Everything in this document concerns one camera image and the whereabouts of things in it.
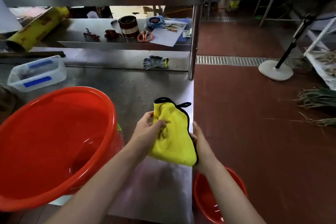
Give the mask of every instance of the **black trim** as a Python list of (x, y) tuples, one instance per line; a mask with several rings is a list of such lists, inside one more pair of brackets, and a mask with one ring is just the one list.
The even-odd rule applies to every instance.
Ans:
[(190, 137), (190, 139), (192, 141), (192, 144), (194, 145), (194, 149), (195, 149), (195, 152), (196, 152), (196, 162), (194, 164), (194, 165), (196, 165), (198, 163), (198, 154), (197, 154), (197, 149), (196, 149), (196, 143), (194, 143), (194, 141), (191, 138), (190, 133), (189, 133), (190, 118), (189, 118), (189, 115), (187, 114), (187, 112), (182, 109), (182, 107), (186, 108), (188, 106), (191, 106), (191, 103), (190, 102), (185, 102), (185, 103), (176, 105), (170, 98), (166, 98), (166, 97), (157, 98), (157, 99), (154, 100), (154, 104), (163, 104), (163, 103), (172, 103), (172, 104), (174, 104), (175, 107), (176, 107), (176, 109), (180, 110), (181, 112), (183, 112), (187, 116), (187, 119), (188, 119), (187, 132), (188, 132), (188, 135), (189, 135), (189, 137)]

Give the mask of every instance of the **blue label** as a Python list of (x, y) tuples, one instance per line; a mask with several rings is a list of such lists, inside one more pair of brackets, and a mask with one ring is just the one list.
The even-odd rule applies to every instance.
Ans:
[(45, 65), (48, 65), (48, 64), (52, 64), (53, 61), (52, 60), (46, 60), (46, 61), (42, 61), (40, 63), (36, 63), (36, 64), (33, 64), (33, 65), (30, 65), (29, 68), (38, 68), (38, 67), (42, 67), (42, 66), (45, 66)]
[(40, 78), (40, 79), (31, 81), (31, 82), (26, 82), (26, 83), (24, 83), (23, 85), (24, 85), (26, 88), (28, 88), (28, 87), (34, 86), (34, 85), (36, 85), (36, 84), (40, 84), (40, 83), (47, 82), (47, 81), (51, 81), (51, 77), (50, 77), (50, 76), (46, 76), (46, 77), (43, 77), (43, 78)]

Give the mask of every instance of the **tiled floor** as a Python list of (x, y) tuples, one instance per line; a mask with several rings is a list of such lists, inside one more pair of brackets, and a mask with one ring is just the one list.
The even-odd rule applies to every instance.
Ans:
[[(279, 58), (283, 43), (273, 32), (255, 22), (202, 23), (198, 54)], [(275, 82), (257, 67), (196, 65), (194, 119), (269, 224), (336, 221), (336, 128), (313, 126), (299, 114), (325, 117), (293, 101), (301, 89), (322, 85), (314, 72), (302, 72)], [(42, 224), (57, 208), (16, 213), (10, 222)], [(210, 224), (194, 210), (196, 224)], [(140, 221), (107, 216), (104, 222)]]

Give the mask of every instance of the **brown can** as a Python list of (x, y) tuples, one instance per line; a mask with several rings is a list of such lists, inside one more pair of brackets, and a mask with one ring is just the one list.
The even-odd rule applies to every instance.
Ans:
[(118, 22), (121, 33), (123, 33), (123, 36), (125, 38), (138, 37), (138, 35), (140, 34), (137, 19), (135, 16), (128, 15), (121, 17)]

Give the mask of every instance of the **large red plastic basin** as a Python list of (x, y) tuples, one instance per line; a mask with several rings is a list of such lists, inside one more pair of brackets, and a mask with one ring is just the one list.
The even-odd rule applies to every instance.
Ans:
[(111, 100), (69, 87), (26, 104), (0, 126), (0, 211), (79, 190), (123, 145)]
[[(233, 170), (229, 168), (226, 168), (226, 170), (229, 172), (229, 174), (232, 176), (232, 178), (235, 180), (235, 182), (238, 184), (238, 186), (247, 197), (245, 185), (240, 177)], [(225, 223), (222, 219), (221, 213), (219, 212), (216, 199), (208, 184), (207, 178), (200, 173), (197, 174), (196, 179), (194, 180), (193, 195), (197, 206), (205, 217), (207, 217), (209, 220), (216, 224)]]

